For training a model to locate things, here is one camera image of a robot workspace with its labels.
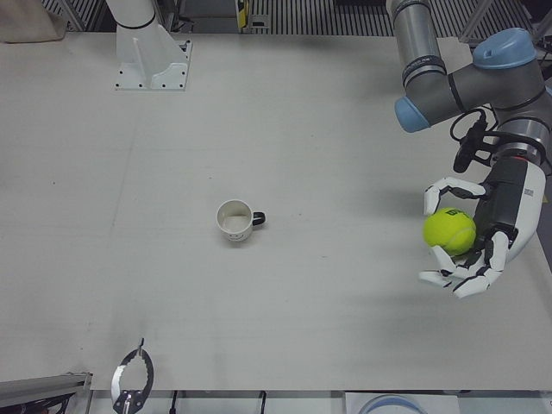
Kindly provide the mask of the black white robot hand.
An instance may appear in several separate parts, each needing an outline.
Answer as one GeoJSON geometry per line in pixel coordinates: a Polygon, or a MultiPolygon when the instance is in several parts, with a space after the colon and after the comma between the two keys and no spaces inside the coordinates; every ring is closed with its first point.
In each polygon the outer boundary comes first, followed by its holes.
{"type": "Polygon", "coordinates": [[[451,288],[458,298],[486,291],[536,233],[545,185],[542,168],[520,156],[496,161],[478,184],[446,177],[430,185],[424,192],[426,216],[436,212],[441,197],[448,192],[478,201],[474,214],[476,240],[459,260],[441,247],[432,247],[430,252],[438,268],[420,272],[419,278],[451,288]]]}

